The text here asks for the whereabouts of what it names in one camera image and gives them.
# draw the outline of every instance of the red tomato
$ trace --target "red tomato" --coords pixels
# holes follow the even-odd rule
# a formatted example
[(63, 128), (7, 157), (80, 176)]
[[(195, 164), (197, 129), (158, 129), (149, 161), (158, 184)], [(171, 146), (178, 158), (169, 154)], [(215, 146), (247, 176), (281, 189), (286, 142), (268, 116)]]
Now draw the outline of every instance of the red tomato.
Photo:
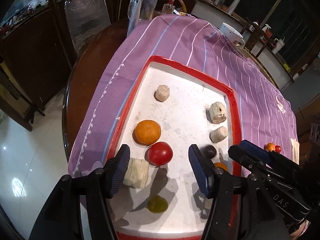
[(166, 142), (157, 142), (148, 149), (149, 162), (155, 166), (167, 164), (172, 156), (172, 149)]
[(280, 152), (281, 152), (281, 146), (276, 145), (276, 152), (277, 152), (277, 153), (280, 153)]
[(273, 143), (268, 143), (265, 147), (265, 150), (268, 150), (270, 152), (275, 151), (276, 150), (276, 146)]

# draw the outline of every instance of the screw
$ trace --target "screw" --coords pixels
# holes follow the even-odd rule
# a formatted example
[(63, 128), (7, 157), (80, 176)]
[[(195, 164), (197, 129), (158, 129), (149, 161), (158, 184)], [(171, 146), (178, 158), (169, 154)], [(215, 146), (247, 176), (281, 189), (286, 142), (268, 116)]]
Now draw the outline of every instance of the screw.
[(102, 174), (102, 173), (103, 173), (103, 168), (97, 168), (97, 169), (95, 169), (94, 173), (97, 174), (97, 175)]
[(221, 175), (221, 174), (223, 173), (223, 168), (215, 168), (214, 171), (215, 171), (217, 174)]
[(252, 180), (257, 180), (257, 179), (258, 179), (258, 177), (257, 177), (255, 174), (253, 174), (253, 173), (251, 173), (251, 174), (249, 175), (249, 177), (250, 177), (250, 179), (252, 179)]
[(66, 175), (62, 176), (61, 180), (62, 181), (67, 181), (68, 179), (70, 179), (70, 177), (71, 177), (70, 175), (66, 174)]

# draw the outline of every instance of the striped tablecloth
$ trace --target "striped tablecloth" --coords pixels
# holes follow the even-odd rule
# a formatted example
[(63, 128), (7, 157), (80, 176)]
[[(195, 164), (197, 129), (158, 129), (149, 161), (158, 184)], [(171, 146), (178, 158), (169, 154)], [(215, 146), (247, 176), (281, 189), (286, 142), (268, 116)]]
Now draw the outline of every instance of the striped tablecloth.
[(164, 15), (138, 25), (106, 66), (71, 151), (70, 175), (88, 173), (97, 168), (92, 167), (96, 161), (104, 162), (124, 104), (151, 55), (178, 61), (230, 86), (239, 107), (242, 139), (262, 148), (273, 142), (292, 159), (295, 116), (280, 91), (210, 23)]

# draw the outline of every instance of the white tray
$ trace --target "white tray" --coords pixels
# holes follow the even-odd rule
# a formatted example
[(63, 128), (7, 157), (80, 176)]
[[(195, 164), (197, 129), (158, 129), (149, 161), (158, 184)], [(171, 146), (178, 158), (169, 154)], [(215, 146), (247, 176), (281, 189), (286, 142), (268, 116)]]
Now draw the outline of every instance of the white tray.
[[(170, 88), (170, 96), (164, 102), (154, 98), (158, 85)], [(206, 113), (206, 109), (217, 101), (229, 110), (227, 120), (221, 124), (209, 122)], [(228, 160), (228, 170), (232, 173), (234, 163), (228, 159), (228, 148), (241, 140), (233, 91), (202, 72), (152, 56), (142, 69), (126, 103), (108, 158), (122, 144), (127, 144), (132, 158), (144, 159), (148, 147), (137, 144), (132, 133), (136, 125), (146, 119), (160, 124), (161, 137), (158, 141), (171, 146), (173, 158), (160, 168), (150, 165), (148, 185), (144, 189), (122, 186), (109, 201), (116, 231), (146, 238), (200, 236), (209, 211), (204, 209), (204, 195), (200, 193), (189, 163), (188, 148), (191, 144), (197, 144), (199, 148), (212, 145), (210, 131), (220, 126), (226, 127), (228, 137), (213, 145), (216, 149), (222, 149), (224, 159)], [(219, 162), (218, 154), (214, 162)], [(169, 207), (164, 213), (155, 214), (146, 208), (148, 198), (154, 195), (168, 201)]]

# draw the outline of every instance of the white tiled floor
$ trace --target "white tiled floor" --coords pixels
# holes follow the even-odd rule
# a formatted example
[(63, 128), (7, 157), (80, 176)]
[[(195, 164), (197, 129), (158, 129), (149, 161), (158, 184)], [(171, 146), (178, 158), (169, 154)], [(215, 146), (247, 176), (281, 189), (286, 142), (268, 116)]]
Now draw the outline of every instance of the white tiled floor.
[[(17, 231), (28, 239), (38, 214), (57, 181), (67, 174), (62, 140), (63, 93), (35, 115), (29, 132), (5, 116), (0, 123), (0, 204)], [(81, 206), (85, 239), (91, 239)]]

